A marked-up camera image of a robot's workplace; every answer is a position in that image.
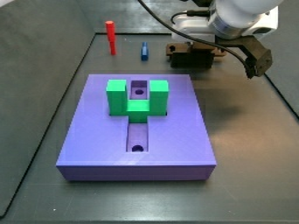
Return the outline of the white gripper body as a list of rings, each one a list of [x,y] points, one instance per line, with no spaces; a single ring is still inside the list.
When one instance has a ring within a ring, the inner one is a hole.
[[[278,6],[213,5],[207,17],[181,15],[174,19],[173,28],[210,42],[217,38],[238,39],[246,36],[262,39],[278,28]]]

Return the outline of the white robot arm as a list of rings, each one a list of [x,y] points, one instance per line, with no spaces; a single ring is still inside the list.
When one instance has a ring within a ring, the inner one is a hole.
[[[213,0],[207,16],[179,15],[173,28],[205,41],[233,40],[246,36],[262,39],[278,28],[278,5],[285,0]]]

